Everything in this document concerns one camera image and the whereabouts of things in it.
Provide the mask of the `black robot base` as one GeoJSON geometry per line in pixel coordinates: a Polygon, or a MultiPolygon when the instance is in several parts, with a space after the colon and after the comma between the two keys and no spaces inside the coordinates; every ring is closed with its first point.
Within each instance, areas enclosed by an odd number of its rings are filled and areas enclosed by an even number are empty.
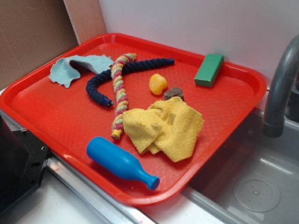
{"type": "Polygon", "coordinates": [[[27,129],[12,131],[0,118],[0,214],[36,191],[49,147],[27,129]]]}

